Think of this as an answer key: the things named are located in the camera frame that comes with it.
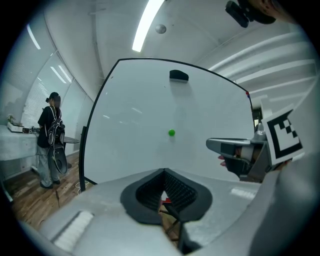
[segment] wooden floor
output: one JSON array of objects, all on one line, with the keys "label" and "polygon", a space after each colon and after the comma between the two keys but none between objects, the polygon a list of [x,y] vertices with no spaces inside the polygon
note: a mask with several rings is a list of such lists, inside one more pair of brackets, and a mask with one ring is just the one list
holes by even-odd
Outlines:
[{"label": "wooden floor", "polygon": [[13,198],[12,209],[18,220],[27,222],[38,230],[41,223],[59,209],[59,205],[64,206],[77,195],[79,154],[68,156],[67,161],[72,164],[72,168],[66,175],[60,174],[61,183],[60,185],[54,184],[53,189],[40,187],[40,177],[32,171],[24,172],[4,182],[7,191]]}]

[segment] gray pants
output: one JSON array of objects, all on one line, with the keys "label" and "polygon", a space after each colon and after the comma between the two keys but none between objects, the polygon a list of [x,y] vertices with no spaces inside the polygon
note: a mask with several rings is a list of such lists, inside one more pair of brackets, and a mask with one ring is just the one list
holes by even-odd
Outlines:
[{"label": "gray pants", "polygon": [[38,166],[38,173],[41,178],[41,183],[45,187],[49,187],[52,182],[59,180],[58,171],[56,168],[53,168],[53,170],[50,170],[49,163],[48,163],[48,152],[49,148],[43,148],[40,146],[37,146],[38,148],[38,156],[39,156],[39,166]]}]

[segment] green magnet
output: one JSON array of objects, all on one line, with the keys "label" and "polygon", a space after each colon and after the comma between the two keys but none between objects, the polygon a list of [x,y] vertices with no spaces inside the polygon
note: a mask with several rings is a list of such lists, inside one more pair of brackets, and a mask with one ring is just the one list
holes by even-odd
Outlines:
[{"label": "green magnet", "polygon": [[169,132],[168,132],[168,134],[169,134],[170,136],[175,136],[176,131],[175,131],[174,129],[170,129]]}]

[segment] black eraser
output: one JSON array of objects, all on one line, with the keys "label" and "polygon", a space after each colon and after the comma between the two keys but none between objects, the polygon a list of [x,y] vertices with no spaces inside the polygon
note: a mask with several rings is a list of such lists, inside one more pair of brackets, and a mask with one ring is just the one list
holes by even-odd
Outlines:
[{"label": "black eraser", "polygon": [[180,83],[187,83],[189,81],[189,76],[180,71],[180,70],[170,70],[170,81],[180,82]]}]

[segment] standing person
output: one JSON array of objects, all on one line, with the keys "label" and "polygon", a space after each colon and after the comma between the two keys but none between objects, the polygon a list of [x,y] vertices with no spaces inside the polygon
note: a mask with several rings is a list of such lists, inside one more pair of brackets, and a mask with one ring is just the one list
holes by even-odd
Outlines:
[{"label": "standing person", "polygon": [[38,172],[40,174],[40,186],[44,189],[53,189],[55,184],[60,184],[58,171],[56,168],[50,170],[48,162],[48,130],[55,118],[61,118],[60,111],[61,98],[57,92],[52,92],[49,96],[48,103],[50,106],[46,106],[39,118],[38,124],[40,126],[40,133],[37,141],[37,150],[39,155]]}]

